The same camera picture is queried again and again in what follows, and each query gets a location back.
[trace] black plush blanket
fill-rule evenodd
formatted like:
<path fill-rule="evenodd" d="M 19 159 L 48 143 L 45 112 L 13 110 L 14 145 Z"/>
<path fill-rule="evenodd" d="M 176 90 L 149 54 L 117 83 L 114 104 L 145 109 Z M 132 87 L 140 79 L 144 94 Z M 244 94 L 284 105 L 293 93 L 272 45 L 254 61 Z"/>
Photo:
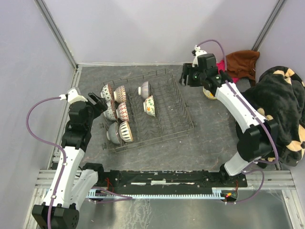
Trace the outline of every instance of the black plush blanket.
<path fill-rule="evenodd" d="M 305 150 L 305 84 L 290 68 L 277 66 L 262 74 L 243 96 L 266 119 L 279 124 L 276 147 L 279 159 L 296 166 Z M 274 159 L 274 153 L 265 157 Z"/>

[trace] table surface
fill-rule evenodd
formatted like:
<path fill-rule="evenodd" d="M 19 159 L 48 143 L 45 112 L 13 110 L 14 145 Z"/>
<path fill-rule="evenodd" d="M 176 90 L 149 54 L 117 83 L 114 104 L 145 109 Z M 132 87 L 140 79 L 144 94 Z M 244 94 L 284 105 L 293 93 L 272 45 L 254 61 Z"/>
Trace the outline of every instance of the table surface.
<path fill-rule="evenodd" d="M 116 78 L 128 78 L 149 71 L 167 68 L 179 81 L 182 66 L 97 66 L 83 67 L 79 89 L 83 95 L 100 94 L 101 83 Z M 247 79 L 237 87 L 244 91 L 249 87 Z M 128 151 L 110 153 L 105 146 L 105 128 L 102 117 L 92 126 L 92 138 L 81 166 L 86 162 L 102 163 L 105 170 L 218 170 L 236 153 L 238 138 L 235 120 L 226 107 L 217 100 L 207 99 L 202 87 L 184 87 L 180 92 L 188 104 L 194 129 L 188 136 Z"/>
<path fill-rule="evenodd" d="M 100 93 L 101 83 L 167 68 L 178 81 L 182 66 L 83 67 L 79 89 L 83 95 Z M 248 80 L 237 83 L 240 91 Z M 105 170 L 218 170 L 236 153 L 235 121 L 219 101 L 207 99 L 202 88 L 179 85 L 188 104 L 194 130 L 187 137 L 119 153 L 105 147 L 102 119 L 94 121 L 92 139 L 81 165 L 102 163 Z M 243 199 L 253 191 L 239 191 Z M 292 229 L 281 191 L 264 190 L 247 203 L 226 206 L 219 200 L 134 199 L 108 204 L 85 201 L 78 229 Z"/>
<path fill-rule="evenodd" d="M 252 191 L 239 191 L 241 199 Z M 236 205 L 203 199 L 85 201 L 77 229 L 292 229 L 280 190 Z"/>

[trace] ceramic bowl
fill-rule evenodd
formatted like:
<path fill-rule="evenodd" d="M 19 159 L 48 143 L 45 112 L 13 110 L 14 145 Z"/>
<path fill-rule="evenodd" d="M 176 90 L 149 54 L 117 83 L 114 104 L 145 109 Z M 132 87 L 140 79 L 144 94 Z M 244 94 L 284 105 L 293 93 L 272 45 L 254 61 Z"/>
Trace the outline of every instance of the ceramic bowl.
<path fill-rule="evenodd" d="M 116 114 L 116 110 L 115 110 L 114 100 L 108 101 L 107 106 L 108 106 L 107 111 L 103 112 L 104 116 L 107 119 L 112 120 L 112 121 L 117 120 L 117 114 Z"/>
<path fill-rule="evenodd" d="M 143 105 L 144 105 L 144 111 L 148 115 L 156 117 L 153 96 L 149 96 L 147 99 L 145 99 L 145 102 L 143 103 Z"/>
<path fill-rule="evenodd" d="M 114 100 L 113 91 L 109 83 L 102 88 L 101 98 L 104 98 L 106 101 Z"/>
<path fill-rule="evenodd" d="M 117 122 L 112 123 L 106 132 L 107 138 L 109 141 L 115 143 L 115 144 L 122 144 L 122 139 L 120 138 L 119 133 L 119 125 Z"/>
<path fill-rule="evenodd" d="M 123 139 L 124 142 L 133 142 L 132 138 L 132 132 L 130 130 L 128 122 L 123 122 L 120 125 L 119 133 L 121 136 L 121 139 Z"/>
<path fill-rule="evenodd" d="M 127 111 L 127 107 L 126 107 L 126 103 L 125 102 L 124 103 L 120 103 L 120 105 L 118 106 L 118 109 L 116 110 L 116 115 L 123 122 L 124 121 L 129 122 L 128 111 Z"/>
<path fill-rule="evenodd" d="M 138 93 L 140 96 L 142 96 L 143 99 L 147 99 L 149 97 L 149 89 L 150 85 L 148 81 L 144 82 L 141 87 L 138 89 Z"/>
<path fill-rule="evenodd" d="M 115 91 L 113 92 L 114 100 L 118 103 L 126 102 L 126 92 L 124 85 L 119 86 Z"/>

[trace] dish rack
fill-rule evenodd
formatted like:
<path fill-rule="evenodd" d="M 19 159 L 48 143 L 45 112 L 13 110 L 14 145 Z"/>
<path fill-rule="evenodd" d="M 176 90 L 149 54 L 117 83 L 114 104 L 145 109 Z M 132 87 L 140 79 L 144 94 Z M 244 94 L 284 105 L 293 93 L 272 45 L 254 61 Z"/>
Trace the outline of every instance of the dish rack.
<path fill-rule="evenodd" d="M 149 81 L 150 84 L 150 95 L 153 95 L 156 117 L 144 112 L 144 99 L 138 95 L 138 87 L 145 81 Z M 101 88 L 108 83 L 113 90 L 121 85 L 125 87 L 129 126 L 133 136 L 133 142 L 123 141 L 121 145 L 107 140 L 109 152 L 120 152 L 177 138 L 187 135 L 194 128 L 189 111 L 170 70 L 161 69 L 136 77 L 106 81 L 102 83 Z M 106 119 L 103 115 L 102 118 L 103 125 L 108 131 L 113 121 Z"/>

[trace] brown cloth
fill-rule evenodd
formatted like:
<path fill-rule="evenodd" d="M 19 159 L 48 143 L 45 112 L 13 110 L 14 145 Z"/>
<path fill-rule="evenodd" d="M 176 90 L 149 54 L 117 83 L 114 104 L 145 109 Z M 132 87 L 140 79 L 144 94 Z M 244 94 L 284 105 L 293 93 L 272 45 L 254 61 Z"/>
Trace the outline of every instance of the brown cloth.
<path fill-rule="evenodd" d="M 226 56 L 227 72 L 233 78 L 248 77 L 255 82 L 255 64 L 259 52 L 245 50 L 233 52 Z"/>

